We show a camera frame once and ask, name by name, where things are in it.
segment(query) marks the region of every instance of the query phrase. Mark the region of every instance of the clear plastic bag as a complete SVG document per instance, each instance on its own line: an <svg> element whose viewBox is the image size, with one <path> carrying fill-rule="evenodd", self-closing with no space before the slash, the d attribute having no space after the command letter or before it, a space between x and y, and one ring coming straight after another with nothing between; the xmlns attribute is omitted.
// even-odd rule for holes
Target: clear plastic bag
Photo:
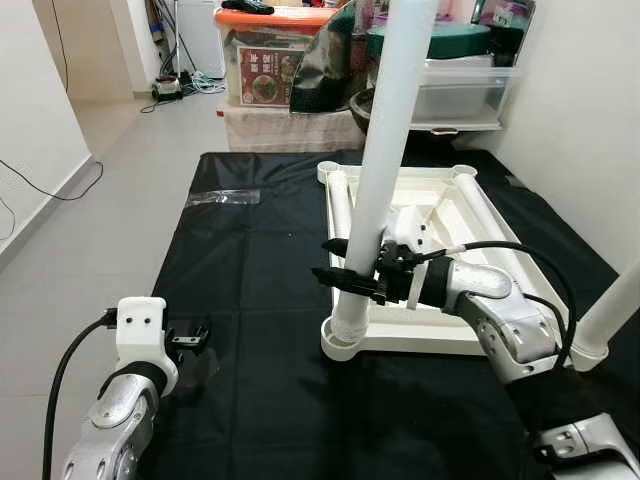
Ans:
<svg viewBox="0 0 640 480"><path fill-rule="evenodd" d="M185 208L206 203L224 203L227 205L256 205L260 203L260 189L247 190L210 190L191 193L187 197Z"/></svg>

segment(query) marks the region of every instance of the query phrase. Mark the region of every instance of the transparent plastic box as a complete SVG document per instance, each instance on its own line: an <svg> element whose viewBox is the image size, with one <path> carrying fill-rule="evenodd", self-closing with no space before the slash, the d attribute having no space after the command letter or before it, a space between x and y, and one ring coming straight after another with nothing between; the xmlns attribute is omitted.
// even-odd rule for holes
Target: transparent plastic box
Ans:
<svg viewBox="0 0 640 480"><path fill-rule="evenodd" d="M500 128L500 113L514 75L513 68L425 68L413 128Z"/></svg>

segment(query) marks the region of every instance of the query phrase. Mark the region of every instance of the black cable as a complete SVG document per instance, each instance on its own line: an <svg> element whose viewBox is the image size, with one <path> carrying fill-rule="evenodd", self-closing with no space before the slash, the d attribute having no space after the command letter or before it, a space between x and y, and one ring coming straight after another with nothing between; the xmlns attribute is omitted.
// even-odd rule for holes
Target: black cable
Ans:
<svg viewBox="0 0 640 480"><path fill-rule="evenodd" d="M529 476L527 474L527 461L529 456L531 455L531 451L533 450L533 446L536 443L536 438L538 437L537 427L531 429L530 432L526 433L524 443L522 445L522 453L520 455L520 466L518 467L518 480L526 480Z"/></svg>
<svg viewBox="0 0 640 480"><path fill-rule="evenodd" d="M60 31L60 22L58 21L58 12L56 11L55 0L51 0L51 6L53 7L53 17L56 20L58 38L60 39L60 49L62 50L62 59L64 60L64 91L69 93L69 65L67 64L67 54L64 51L64 42L62 41L62 32Z"/></svg>
<svg viewBox="0 0 640 480"><path fill-rule="evenodd" d="M169 24L169 28L171 28L171 31L173 32L176 45L178 44L178 39L180 39L180 43L182 43L182 46L184 47L184 51L187 54L187 57L189 57L189 62L191 62L191 66L193 67L194 71L198 70L198 68L196 67L196 64L193 61L193 58L191 58L191 53L189 52L189 48L187 47L187 44L184 42L184 39L182 38L182 34L178 33L178 35L176 36L176 20L175 18L173 18L173 14L171 13L169 6L164 0L159 0L159 1L160 1L160 4L163 5L166 10L166 15L167 15L166 18L168 20L167 23Z"/></svg>
<svg viewBox="0 0 640 480"><path fill-rule="evenodd" d="M522 295L524 296L524 298L526 298L528 300L531 300L533 302L540 303L540 304L544 305L545 307L547 307L549 310L551 310L553 312L553 315L556 317L556 323L558 324L558 331L560 332L560 339L562 340L562 343L564 343L564 341L565 341L564 337L567 334L567 329L564 326L564 320L562 320L562 314L560 313L560 310L558 310L558 307L556 307L549 300L545 300L544 298L536 297L535 295L531 295L530 293L523 293Z"/></svg>
<svg viewBox="0 0 640 480"><path fill-rule="evenodd" d="M556 360L554 369L559 369L564 366L565 360L569 357L569 353L571 352L571 345L573 344L573 338L576 334L576 327L578 325L578 320L576 318L576 300L573 294L573 290L571 289L569 282L566 277L562 274L562 272L555 266L555 264L541 251L529 247L526 245L522 245L521 243L516 242L505 242L505 241L484 241L484 242L471 242L465 243L462 245L465 250L477 250L480 248L507 248L509 250L518 250L520 252L524 252L544 263L549 269L555 274L557 280L562 285L564 290L564 295L567 301L567 309L569 310L568 315L568 325L567 331L565 334L565 338L562 342L562 347L560 348L560 352L558 352L558 358ZM447 254L446 249L437 250L435 252L427 253L424 255L420 255L420 260L422 262L426 262L428 260L432 260L434 258L442 257Z"/></svg>
<svg viewBox="0 0 640 480"><path fill-rule="evenodd" d="M11 214L11 228L9 229L9 233L7 233L4 237L0 237L0 240L7 240L8 238L11 238L11 235L13 235L13 232L16 230L16 212L14 212L13 209L9 205L7 205L7 202L5 202L4 198L2 197L0 197L0 203L2 203L2 205L4 205L4 208L9 210L9 213Z"/></svg>
<svg viewBox="0 0 640 480"><path fill-rule="evenodd" d="M164 62L162 62L162 65L160 66L160 75L163 75L167 72L167 67L169 65L171 65L171 61L173 60L173 57L176 56L176 47L173 47L173 50L171 50L169 52L169 55L167 55L167 58L164 59Z"/></svg>
<svg viewBox="0 0 640 480"><path fill-rule="evenodd" d="M71 345L67 348L60 359L58 368L53 377L53 383L51 384L51 390L49 392L49 402L47 404L47 416L44 423L44 445L42 451L42 480L51 480L51 456L53 453L53 430L56 421L56 407L58 405L58 396L60 394L60 387L62 386L62 377L64 371L71 360L71 356L76 351L82 341L96 328L101 326L112 325L115 318L116 309L110 308L105 314L97 321L93 322L87 328L85 328L78 336L71 342Z"/></svg>
<svg viewBox="0 0 640 480"><path fill-rule="evenodd" d="M146 107L142 107L140 109L140 113L153 113L156 111L156 107L161 107L162 105L167 105L169 103L173 103L175 102L177 99L174 100L162 100L162 101L158 101L152 105L147 105Z"/></svg>
<svg viewBox="0 0 640 480"><path fill-rule="evenodd" d="M102 174L104 173L104 164L102 162L95 162L96 165L98 165L100 167L100 173L98 174L98 176L95 178L95 180L93 180L89 186L87 188L85 188L82 193L80 193L79 195L76 195L75 197L60 197L58 195L55 195L53 193L49 193L43 189L41 189L40 187L34 185L31 180L29 180L24 174L20 173L18 170L16 170L15 168L13 168L11 165L9 165L7 162L5 162L4 160L0 159L0 163L2 165L4 165L5 167L7 167L9 170L11 170L13 173L15 173L16 175L18 175L22 180L24 180L26 183L28 183L31 187L33 187L35 190L37 190L38 192L47 195L51 198L55 198L57 200L62 200L63 202L72 202L74 200L79 200L82 197L84 197L87 192L89 190L91 190L91 188L98 183L98 181L102 178Z"/></svg>

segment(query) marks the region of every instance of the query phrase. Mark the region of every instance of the orange lid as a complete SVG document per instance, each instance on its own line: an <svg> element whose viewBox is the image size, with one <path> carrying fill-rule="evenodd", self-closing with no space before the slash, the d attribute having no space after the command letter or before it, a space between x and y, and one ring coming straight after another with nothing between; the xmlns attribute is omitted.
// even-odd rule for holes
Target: orange lid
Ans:
<svg viewBox="0 0 640 480"><path fill-rule="evenodd" d="M256 15L229 8L219 8L214 18L220 24L233 24L244 26L263 27L322 27L336 13L338 8L311 8L311 7L274 7L271 15Z"/></svg>

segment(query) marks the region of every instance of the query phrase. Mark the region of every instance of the green container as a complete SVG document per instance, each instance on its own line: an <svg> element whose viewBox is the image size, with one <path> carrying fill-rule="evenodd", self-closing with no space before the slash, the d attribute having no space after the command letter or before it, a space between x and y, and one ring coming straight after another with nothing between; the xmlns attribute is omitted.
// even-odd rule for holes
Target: green container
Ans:
<svg viewBox="0 0 640 480"><path fill-rule="evenodd" d="M373 27L367 32L367 50L372 57L382 55L384 26ZM427 58L449 58L484 55L489 48L491 30L484 25L436 22L431 35Z"/></svg>

